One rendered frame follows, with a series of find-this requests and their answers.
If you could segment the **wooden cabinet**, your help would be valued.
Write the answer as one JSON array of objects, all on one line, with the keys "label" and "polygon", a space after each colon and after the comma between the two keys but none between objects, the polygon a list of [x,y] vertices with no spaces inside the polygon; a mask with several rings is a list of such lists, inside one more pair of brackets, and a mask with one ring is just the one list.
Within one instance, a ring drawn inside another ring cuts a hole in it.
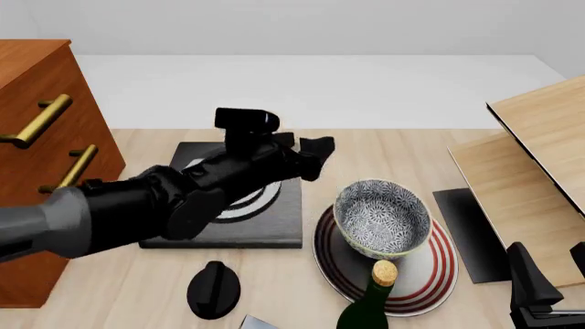
[{"label": "wooden cabinet", "polygon": [[[0,40],[0,134],[16,134],[40,113],[39,101],[69,95],[73,103],[26,150],[0,143],[0,207],[30,207],[51,194],[76,161],[70,150],[95,144],[99,152],[83,180],[116,180],[125,162],[74,58],[68,40]],[[0,262],[0,309],[37,309],[70,259],[40,251]]]}]

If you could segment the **grey flat object corner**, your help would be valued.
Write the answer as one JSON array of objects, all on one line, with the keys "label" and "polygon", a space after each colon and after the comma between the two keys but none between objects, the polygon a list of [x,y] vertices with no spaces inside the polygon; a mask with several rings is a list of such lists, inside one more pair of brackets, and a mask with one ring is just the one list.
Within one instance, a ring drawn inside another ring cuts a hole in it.
[{"label": "grey flat object corner", "polygon": [[250,314],[247,314],[242,323],[239,326],[239,329],[278,329],[275,325],[269,324],[264,322],[263,320],[258,319],[257,317],[253,317]]}]

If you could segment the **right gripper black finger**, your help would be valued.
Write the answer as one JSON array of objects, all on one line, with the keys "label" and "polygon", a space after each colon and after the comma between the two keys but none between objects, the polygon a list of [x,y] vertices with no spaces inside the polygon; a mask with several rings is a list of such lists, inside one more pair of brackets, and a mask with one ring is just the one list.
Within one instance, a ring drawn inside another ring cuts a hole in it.
[{"label": "right gripper black finger", "polygon": [[577,243],[569,252],[580,273],[585,278],[585,241]]},{"label": "right gripper black finger", "polygon": [[512,312],[521,308],[553,306],[564,299],[561,292],[539,270],[522,243],[512,243],[506,253],[511,272]]}]

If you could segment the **white plate with red rings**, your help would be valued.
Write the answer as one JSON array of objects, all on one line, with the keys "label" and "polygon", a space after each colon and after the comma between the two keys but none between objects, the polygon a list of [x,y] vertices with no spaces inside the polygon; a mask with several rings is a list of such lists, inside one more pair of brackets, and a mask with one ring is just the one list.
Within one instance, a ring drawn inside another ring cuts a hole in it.
[{"label": "white plate with red rings", "polygon": [[[313,250],[319,271],[340,295],[350,302],[363,297],[376,261],[346,243],[332,207],[317,221]],[[456,248],[438,221],[433,221],[425,245],[393,263],[399,276],[385,303],[388,317],[414,317],[436,309],[449,298],[457,282]]]}]

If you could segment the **round black stove knob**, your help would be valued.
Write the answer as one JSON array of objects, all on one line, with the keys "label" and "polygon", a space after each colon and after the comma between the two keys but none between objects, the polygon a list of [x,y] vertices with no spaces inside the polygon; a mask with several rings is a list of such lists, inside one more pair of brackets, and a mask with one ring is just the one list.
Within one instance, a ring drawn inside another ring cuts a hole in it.
[{"label": "round black stove knob", "polygon": [[240,294],[237,273],[223,262],[212,260],[189,283],[186,300],[196,317],[217,320],[235,309]]}]

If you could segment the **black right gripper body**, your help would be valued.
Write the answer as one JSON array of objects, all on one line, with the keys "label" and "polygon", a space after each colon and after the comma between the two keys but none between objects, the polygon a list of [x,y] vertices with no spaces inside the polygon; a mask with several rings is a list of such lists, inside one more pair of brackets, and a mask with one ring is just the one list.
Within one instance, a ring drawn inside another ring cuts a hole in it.
[{"label": "black right gripper body", "polygon": [[585,329],[585,310],[554,310],[551,306],[510,306],[515,329]]}]

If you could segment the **flat black stove plate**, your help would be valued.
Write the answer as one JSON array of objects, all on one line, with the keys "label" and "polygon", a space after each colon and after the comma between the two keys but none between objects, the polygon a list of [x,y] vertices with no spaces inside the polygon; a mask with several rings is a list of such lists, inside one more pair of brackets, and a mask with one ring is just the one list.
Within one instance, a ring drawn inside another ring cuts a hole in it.
[{"label": "flat black stove plate", "polygon": [[141,249],[300,249],[301,180],[272,183],[238,199],[191,240],[153,238]]}]

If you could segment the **patterned black and white bowl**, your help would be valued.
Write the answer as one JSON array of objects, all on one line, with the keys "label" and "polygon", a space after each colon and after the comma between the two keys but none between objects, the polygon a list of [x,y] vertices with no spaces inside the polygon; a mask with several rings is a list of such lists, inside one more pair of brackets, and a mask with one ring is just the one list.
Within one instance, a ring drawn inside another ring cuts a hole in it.
[{"label": "patterned black and white bowl", "polygon": [[431,237],[432,217],[405,186],[388,180],[358,180],[343,188],[333,204],[342,238],[373,260],[398,260]]}]

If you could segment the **dark green corked wine bottle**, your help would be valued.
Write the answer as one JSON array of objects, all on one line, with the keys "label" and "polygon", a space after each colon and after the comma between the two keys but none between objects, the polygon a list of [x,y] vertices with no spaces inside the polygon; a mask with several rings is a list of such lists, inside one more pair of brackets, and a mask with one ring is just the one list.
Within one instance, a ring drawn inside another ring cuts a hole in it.
[{"label": "dark green corked wine bottle", "polygon": [[344,309],[336,329],[388,329],[385,304],[397,278],[398,269],[393,262],[375,262],[365,294]]}]

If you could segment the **pale wooden rack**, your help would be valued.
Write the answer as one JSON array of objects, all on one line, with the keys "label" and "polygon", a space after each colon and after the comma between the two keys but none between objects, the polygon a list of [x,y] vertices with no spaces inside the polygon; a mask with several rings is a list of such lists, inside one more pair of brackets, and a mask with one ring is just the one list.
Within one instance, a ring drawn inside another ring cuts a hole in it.
[{"label": "pale wooden rack", "polygon": [[585,76],[486,107],[505,130],[449,153],[497,245],[523,243],[555,287],[585,284],[569,252],[585,242]]}]

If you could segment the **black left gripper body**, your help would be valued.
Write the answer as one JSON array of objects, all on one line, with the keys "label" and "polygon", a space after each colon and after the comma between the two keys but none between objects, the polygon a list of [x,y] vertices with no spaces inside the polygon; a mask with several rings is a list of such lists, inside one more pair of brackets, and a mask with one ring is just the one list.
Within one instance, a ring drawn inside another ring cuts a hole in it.
[{"label": "black left gripper body", "polygon": [[273,181],[300,177],[302,180],[313,182],[321,174],[323,165],[316,155],[296,153],[287,147],[277,147],[274,158]]}]

